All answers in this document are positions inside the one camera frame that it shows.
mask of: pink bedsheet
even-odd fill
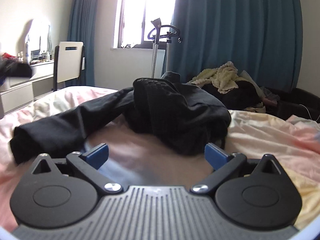
[[[80,103],[113,93],[93,87],[70,87],[59,90],[0,120],[0,226],[8,231],[17,224],[9,207],[10,196],[30,162],[16,167],[8,142],[14,127],[60,113]],[[320,128],[308,123],[288,122],[266,114],[230,111],[232,123],[226,151],[243,152],[249,158],[274,154],[286,168],[302,195],[304,206],[298,228],[304,227],[320,213]],[[95,146],[109,145],[109,159],[141,176],[152,176],[158,184],[185,185],[205,178],[212,172],[203,155],[181,156],[152,135],[135,134],[122,116],[89,138]],[[308,209],[314,211],[308,215]]]

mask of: metal screw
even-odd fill
[[[116,191],[119,191],[121,189],[121,185],[118,184],[118,183],[108,183],[108,184],[104,185],[104,188],[107,191],[116,192]]]
[[[192,187],[192,190],[197,193],[205,193],[209,190],[209,187],[204,184],[198,184],[198,185],[194,185]]]

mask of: blue gripper pad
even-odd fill
[[[204,158],[216,171],[233,159],[233,156],[227,154],[224,150],[220,149],[213,143],[208,143],[204,148]]]
[[[83,154],[81,158],[98,170],[109,158],[109,147],[107,144],[101,143],[89,152]]]

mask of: black clothing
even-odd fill
[[[234,88],[226,94],[219,93],[212,84],[204,85],[202,89],[219,99],[230,110],[244,110],[261,102],[254,85],[250,82],[237,81],[236,84],[239,88]]]
[[[174,75],[169,73],[171,81]],[[132,88],[16,127],[10,141],[15,162],[20,164],[40,153],[65,157],[81,149],[89,135],[120,114],[133,131],[154,134],[183,155],[202,153],[206,143],[223,139],[231,122],[225,106],[197,86],[140,78]]]
[[[27,63],[20,63],[11,59],[0,61],[0,79],[6,77],[31,78],[32,68]]]

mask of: ribbed plastic surface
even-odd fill
[[[21,240],[287,240],[296,232],[294,227],[270,232],[241,228],[223,218],[210,198],[192,195],[184,187],[135,186],[104,197],[89,217],[73,226],[20,226],[13,234]]]
[[[152,55],[152,67],[151,67],[151,78],[155,77],[157,54],[158,54],[158,44],[154,44],[153,55]]]

